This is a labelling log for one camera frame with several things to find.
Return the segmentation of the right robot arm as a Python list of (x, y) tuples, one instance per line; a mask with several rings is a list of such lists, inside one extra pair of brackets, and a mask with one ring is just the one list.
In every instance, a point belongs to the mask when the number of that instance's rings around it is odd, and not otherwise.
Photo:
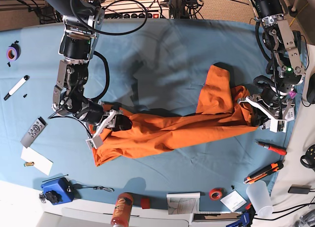
[[(131, 121), (119, 109), (104, 111), (101, 98), (109, 87), (109, 66), (107, 60), (95, 51), (99, 31), (104, 19), (100, 0), (86, 3), (82, 0), (46, 0), (62, 16), (64, 33), (59, 47), (60, 61), (57, 81), (54, 86), (52, 108), (53, 118), (71, 118), (85, 128), (95, 127), (95, 134), (87, 132), (89, 148), (97, 149), (103, 144), (100, 136), (107, 128), (128, 130)], [(99, 57), (105, 68), (106, 83), (103, 91), (94, 98), (84, 96), (87, 83), (88, 65), (93, 56)]]

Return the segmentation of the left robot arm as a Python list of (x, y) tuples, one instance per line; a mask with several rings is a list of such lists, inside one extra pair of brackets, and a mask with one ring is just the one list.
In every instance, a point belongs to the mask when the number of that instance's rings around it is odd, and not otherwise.
[(301, 34), (292, 31), (285, 15), (284, 0), (248, 0), (254, 11), (255, 38), (267, 60), (266, 75), (253, 80), (262, 89), (238, 103), (248, 103), (256, 111), (256, 123), (271, 132), (286, 132), (294, 120), (294, 90), (302, 84), (306, 69), (301, 61)]

